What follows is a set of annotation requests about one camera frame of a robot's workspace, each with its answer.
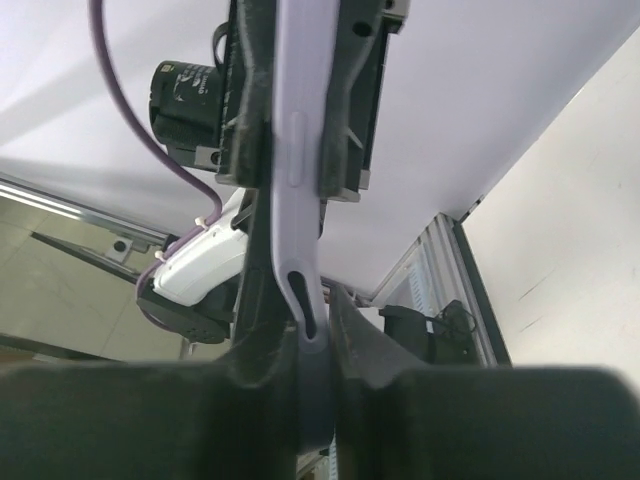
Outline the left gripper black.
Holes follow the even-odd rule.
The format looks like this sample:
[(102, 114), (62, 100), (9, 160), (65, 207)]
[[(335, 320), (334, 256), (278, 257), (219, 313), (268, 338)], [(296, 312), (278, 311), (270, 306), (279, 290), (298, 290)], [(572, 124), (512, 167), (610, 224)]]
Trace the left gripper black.
[[(341, 1), (326, 96), (317, 190), (357, 202), (367, 188), (388, 38), (408, 9), (397, 1)], [(277, 4), (233, 1), (222, 68), (219, 183), (256, 188), (270, 135)]]

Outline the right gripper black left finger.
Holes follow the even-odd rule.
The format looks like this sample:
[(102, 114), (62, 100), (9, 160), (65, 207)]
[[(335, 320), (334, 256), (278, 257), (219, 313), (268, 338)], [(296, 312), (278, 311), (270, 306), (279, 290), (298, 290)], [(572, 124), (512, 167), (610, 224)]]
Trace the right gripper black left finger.
[(297, 463), (297, 328), (273, 277), (245, 275), (231, 349), (203, 369), (197, 479), (292, 479)]

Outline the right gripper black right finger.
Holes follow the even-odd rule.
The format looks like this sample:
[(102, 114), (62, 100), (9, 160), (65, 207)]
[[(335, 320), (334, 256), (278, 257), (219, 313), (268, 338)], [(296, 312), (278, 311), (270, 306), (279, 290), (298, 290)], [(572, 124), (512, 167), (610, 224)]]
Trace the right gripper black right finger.
[(341, 287), (330, 293), (330, 327), (340, 478), (449, 478), (448, 372), (377, 330)]

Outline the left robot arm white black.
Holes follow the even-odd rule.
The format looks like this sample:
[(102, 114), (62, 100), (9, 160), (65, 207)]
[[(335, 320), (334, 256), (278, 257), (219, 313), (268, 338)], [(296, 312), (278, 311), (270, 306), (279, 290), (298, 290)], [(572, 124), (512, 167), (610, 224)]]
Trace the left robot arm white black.
[(233, 1), (209, 64), (164, 60), (137, 133), (171, 177), (143, 195), (168, 231), (136, 282), (154, 326), (192, 343), (292, 326), (327, 337), (325, 212), (370, 181), (389, 38), (404, 1)]

